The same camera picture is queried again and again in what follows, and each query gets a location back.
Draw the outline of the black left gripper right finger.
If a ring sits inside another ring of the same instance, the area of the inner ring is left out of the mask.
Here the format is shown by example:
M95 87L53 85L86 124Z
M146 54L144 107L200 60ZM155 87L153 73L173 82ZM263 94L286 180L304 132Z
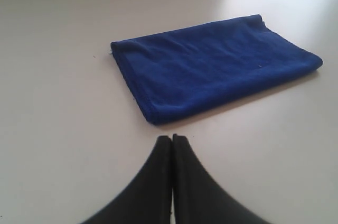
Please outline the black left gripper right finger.
M171 160L176 223L267 223L216 183L187 137L173 135Z

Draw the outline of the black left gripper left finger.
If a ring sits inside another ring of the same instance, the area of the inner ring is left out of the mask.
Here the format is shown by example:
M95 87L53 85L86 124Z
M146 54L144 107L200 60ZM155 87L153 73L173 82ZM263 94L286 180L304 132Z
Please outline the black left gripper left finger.
M172 141L157 138L148 159L125 189L84 223L170 223Z

